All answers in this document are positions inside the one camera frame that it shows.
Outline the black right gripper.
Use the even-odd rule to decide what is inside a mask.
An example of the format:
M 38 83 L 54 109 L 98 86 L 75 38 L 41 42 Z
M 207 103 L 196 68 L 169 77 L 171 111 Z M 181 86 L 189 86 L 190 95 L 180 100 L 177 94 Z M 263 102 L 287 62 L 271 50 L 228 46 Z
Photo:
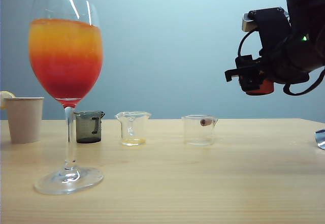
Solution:
M 279 84 L 298 84 L 309 80 L 310 42 L 307 35 L 260 36 L 262 49 L 257 63 L 252 55 L 238 56 L 236 68 L 224 72 L 227 82 L 238 77 L 247 95 L 263 95 L 261 85 L 268 80 Z

